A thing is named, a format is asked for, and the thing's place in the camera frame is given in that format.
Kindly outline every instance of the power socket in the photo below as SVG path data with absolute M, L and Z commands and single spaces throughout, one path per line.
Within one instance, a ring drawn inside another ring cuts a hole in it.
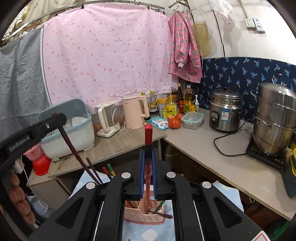
M 257 29 L 258 33 L 265 33 L 265 30 L 263 28 L 263 25 L 260 22 L 260 19 L 253 18 L 253 20 L 254 20 L 254 23 L 255 23 L 255 26 L 256 26 L 256 29 Z
M 252 18 L 245 18 L 244 22 L 245 22 L 247 28 L 256 28 Z

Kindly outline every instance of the pink strainer basket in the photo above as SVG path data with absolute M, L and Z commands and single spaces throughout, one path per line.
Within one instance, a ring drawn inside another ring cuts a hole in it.
M 37 144 L 33 147 L 31 147 L 29 150 L 27 150 L 24 155 L 30 160 L 35 161 L 38 158 L 42 157 L 44 155 L 44 151 L 42 150 L 40 144 Z
M 149 196 L 154 196 L 153 190 L 150 190 Z M 163 224 L 165 218 L 159 216 L 157 214 L 144 214 L 144 204 L 146 204 L 146 190 L 144 190 L 143 199 L 140 201 L 131 201 L 135 208 L 126 207 L 124 209 L 124 220 L 130 223 L 136 224 Z M 157 200 L 149 200 L 149 209 L 155 209 L 160 204 L 160 201 Z M 158 211 L 159 213 L 165 213 L 163 207 L 161 207 Z

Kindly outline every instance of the silver screw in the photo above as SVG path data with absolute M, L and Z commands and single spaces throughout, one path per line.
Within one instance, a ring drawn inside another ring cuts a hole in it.
M 93 182 L 90 182 L 90 183 L 88 183 L 88 184 L 86 185 L 86 188 L 87 188 L 87 189 L 94 189 L 94 188 L 95 188 L 95 186 L 96 186 L 96 184 L 95 184 L 95 183 L 93 183 Z
M 167 173 L 167 177 L 169 177 L 169 178 L 174 178 L 175 176 L 176 176 L 176 173 L 174 173 L 174 172 Z
M 212 186 L 212 184 L 209 183 L 209 182 L 203 182 L 203 183 L 202 183 L 202 186 L 203 186 L 204 188 L 210 188 L 210 187 Z
M 129 172 L 124 172 L 123 174 L 121 174 L 121 177 L 124 179 L 128 179 L 131 177 L 131 174 Z

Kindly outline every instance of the black power cord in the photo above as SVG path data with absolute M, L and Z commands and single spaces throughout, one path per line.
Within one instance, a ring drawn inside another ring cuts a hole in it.
M 226 155 L 226 154 L 224 154 L 223 152 L 221 152 L 221 151 L 219 150 L 219 148 L 217 147 L 215 141 L 218 140 L 218 139 L 220 139 L 220 138 L 223 138 L 223 137 L 226 137 L 226 136 L 230 136 L 230 135 L 232 135 L 232 134 L 237 133 L 237 132 L 238 132 L 238 131 L 244 126 L 244 124 L 245 124 L 247 121 L 251 121 L 252 123 L 254 123 L 253 120 L 251 120 L 251 119 L 247 119 L 247 120 L 246 120 L 246 121 L 245 121 L 245 122 L 244 122 L 244 123 L 238 128 L 238 129 L 236 129 L 235 131 L 232 131 L 232 132 L 230 132 L 230 133 L 228 133 L 228 134 L 226 134 L 226 135 L 224 135 L 224 136 L 217 137 L 217 138 L 214 139 L 213 143 L 214 143 L 216 149 L 218 150 L 218 152 L 220 152 L 220 153 L 221 153 L 222 155 L 224 155 L 224 156 L 243 156 L 243 155 L 246 154 L 246 153 L 241 153 L 241 154 L 236 154 L 236 155 Z

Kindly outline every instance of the blue gripper pad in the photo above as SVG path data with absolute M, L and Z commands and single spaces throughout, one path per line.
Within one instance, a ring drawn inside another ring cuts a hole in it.
M 145 152 L 142 154 L 141 176 L 140 176 L 140 198 L 143 198 L 144 193 L 144 174 L 145 174 Z
M 152 169 L 154 198 L 157 199 L 157 175 L 156 175 L 156 165 L 155 165 L 154 149 L 152 149 L 151 169 Z

